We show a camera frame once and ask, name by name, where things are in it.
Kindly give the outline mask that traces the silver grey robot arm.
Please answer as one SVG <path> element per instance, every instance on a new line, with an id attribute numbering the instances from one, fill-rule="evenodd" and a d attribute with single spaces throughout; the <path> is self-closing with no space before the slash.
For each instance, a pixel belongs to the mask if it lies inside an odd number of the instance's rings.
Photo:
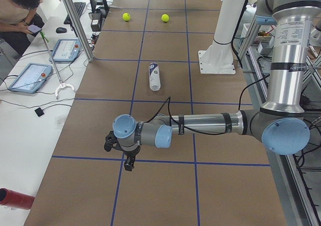
<path id="1" fill-rule="evenodd" d="M 256 20 L 273 18 L 276 32 L 267 99 L 259 110 L 203 115 L 161 115 L 137 122 L 123 114 L 114 119 L 104 149 L 126 155 L 124 167 L 131 171 L 142 145 L 168 148 L 173 134 L 200 133 L 250 135 L 279 155 L 304 149 L 310 131 L 303 121 L 300 94 L 313 18 L 320 13 L 320 0 L 258 0 Z"/>

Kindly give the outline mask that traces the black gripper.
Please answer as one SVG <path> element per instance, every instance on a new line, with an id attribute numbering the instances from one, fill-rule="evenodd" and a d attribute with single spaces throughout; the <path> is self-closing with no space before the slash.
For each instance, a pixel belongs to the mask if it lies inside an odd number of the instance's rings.
<path id="1" fill-rule="evenodd" d="M 141 149 L 140 145 L 133 150 L 126 150 L 124 147 L 122 148 L 123 153 L 130 159 L 124 162 L 124 169 L 126 171 L 131 171 L 134 169 L 135 158 L 136 158 L 136 155 L 139 154 L 140 149 Z"/>

